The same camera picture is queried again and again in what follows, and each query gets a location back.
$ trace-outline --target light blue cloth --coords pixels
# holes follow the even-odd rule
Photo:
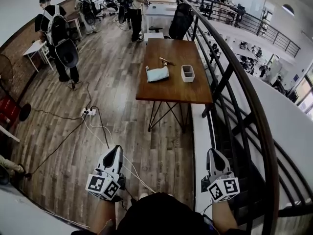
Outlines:
[[[149,67],[147,66],[146,73],[147,73],[148,83],[156,82],[156,81],[162,80],[170,76],[167,66],[164,66],[163,68],[160,68],[160,69],[153,69],[153,70],[149,70]]]

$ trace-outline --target fan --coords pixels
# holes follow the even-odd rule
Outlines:
[[[9,94],[13,82],[13,70],[12,64],[7,56],[0,54],[0,88],[4,91],[6,96],[10,99],[11,104],[17,106],[20,110],[19,119],[20,121],[25,121],[31,111],[30,104],[25,104],[21,107]]]

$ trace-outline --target ceiling light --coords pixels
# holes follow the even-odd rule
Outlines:
[[[290,15],[294,16],[293,8],[289,4],[284,4],[283,9],[286,10]]]

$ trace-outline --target black metal railing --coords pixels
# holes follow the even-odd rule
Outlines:
[[[187,0],[178,0],[178,3],[183,2],[186,4],[191,5]],[[233,134],[232,129],[230,126],[230,118],[228,117],[226,105],[224,98],[222,97],[222,91],[226,88],[229,95],[230,100],[234,106],[235,115],[238,120],[239,131],[242,137],[243,142],[243,150],[246,154],[246,163],[248,164],[249,175],[247,175],[248,180],[248,220],[246,224],[246,230],[248,233],[252,230],[253,224],[253,178],[252,178],[252,169],[253,164],[251,161],[251,154],[250,148],[248,143],[248,137],[246,133],[246,128],[244,124],[244,120],[242,118],[239,105],[237,103],[236,97],[234,92],[230,86],[229,79],[232,74],[235,74],[236,78],[241,85],[241,88],[246,96],[247,102],[251,109],[251,114],[254,118],[254,123],[256,125],[257,133],[259,135],[260,146],[264,158],[264,169],[265,169],[265,194],[264,200],[266,206],[264,207],[264,223],[263,223],[263,233],[265,235],[274,234],[277,218],[278,218],[278,207],[279,207],[279,177],[278,177],[278,165],[277,165],[277,158],[274,150],[274,142],[272,139],[272,135],[270,132],[270,128],[267,122],[267,118],[265,116],[263,107],[261,102],[257,96],[257,93],[250,82],[247,74],[245,73],[244,69],[242,68],[241,64],[239,63],[238,59],[236,58],[235,54],[232,52],[228,44],[224,41],[224,39],[220,36],[220,34],[216,31],[216,29],[210,24],[210,22],[202,15],[202,13],[191,5],[191,10],[195,14],[194,15],[194,26],[191,27],[191,31],[187,31],[190,39],[193,41],[197,40],[198,46],[202,51],[202,54],[205,58],[206,65],[209,69],[209,72],[212,77],[212,81],[210,82],[210,88],[213,95],[213,104],[206,105],[205,111],[203,112],[202,116],[207,117],[208,121],[210,122],[210,114],[212,115],[212,120],[214,121],[217,117],[216,114],[216,104],[217,101],[221,103],[222,112],[225,119],[225,125],[228,129],[229,139],[230,142],[233,142]],[[227,68],[224,70],[224,67],[219,62],[218,57],[216,56],[210,42],[207,40],[204,32],[198,26],[198,21],[201,21],[205,26],[206,30],[212,35],[215,39],[216,43],[218,44],[220,50],[225,55],[226,59],[228,60],[229,64]],[[200,32],[201,36],[203,37],[207,47],[212,53],[212,58],[215,60],[217,67],[222,75],[220,81],[217,80],[214,69],[210,64],[210,60],[207,57],[206,50],[204,49],[203,44],[200,41],[199,36],[196,34],[197,31]],[[235,176],[238,176],[238,172],[236,172],[236,155],[234,154],[233,145],[231,145],[231,153],[233,154],[233,164],[234,164],[234,173]]]
[[[238,132],[238,121],[236,120],[236,113],[233,110],[233,106],[231,103],[231,100],[229,100],[227,97],[223,95],[224,100],[227,101],[226,108],[227,108],[227,114],[228,117],[235,123],[237,126],[232,129],[233,135],[237,135]],[[217,102],[217,105],[222,108],[222,104],[220,102]],[[254,119],[251,117],[250,114],[247,114],[245,111],[240,109],[241,114],[244,116],[245,120],[245,127],[250,131],[252,135],[247,134],[247,137],[249,141],[253,144],[253,146],[261,153],[262,150],[260,146],[257,144],[256,140],[259,140],[259,136],[256,133],[256,131],[252,128],[251,124],[254,123]],[[280,167],[281,171],[283,172],[289,181],[290,185],[293,188],[293,191],[296,193],[299,201],[295,201],[294,197],[291,194],[290,189],[287,187],[287,184],[283,180],[281,176],[279,176],[279,183],[282,186],[282,189],[286,193],[291,206],[286,207],[279,211],[278,216],[279,217],[287,217],[287,216],[299,216],[299,215],[305,215],[309,213],[313,213],[313,192],[310,188],[308,182],[305,180],[304,176],[298,169],[298,167],[295,165],[295,163],[292,161],[292,159],[289,157],[289,155],[283,150],[283,148],[274,140],[274,146],[276,148],[276,151],[279,152],[282,157],[285,159],[286,163],[283,163],[279,158],[277,159],[278,166]],[[286,165],[288,164],[288,167],[292,169],[292,171],[288,170],[286,168]],[[301,192],[299,186],[296,183],[297,179],[294,179],[291,174],[295,174],[297,179],[301,182],[303,188],[305,189],[305,193],[308,196],[309,199],[306,201],[304,194]]]
[[[207,19],[249,31],[266,39],[293,57],[300,50],[300,47],[283,33],[244,10],[212,0],[193,0],[192,5]]]

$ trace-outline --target power strip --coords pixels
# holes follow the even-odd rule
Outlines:
[[[87,114],[89,116],[95,116],[97,114],[97,112],[96,112],[96,109],[89,109],[89,108],[86,109],[86,108],[84,108],[82,110],[82,115],[83,114]]]

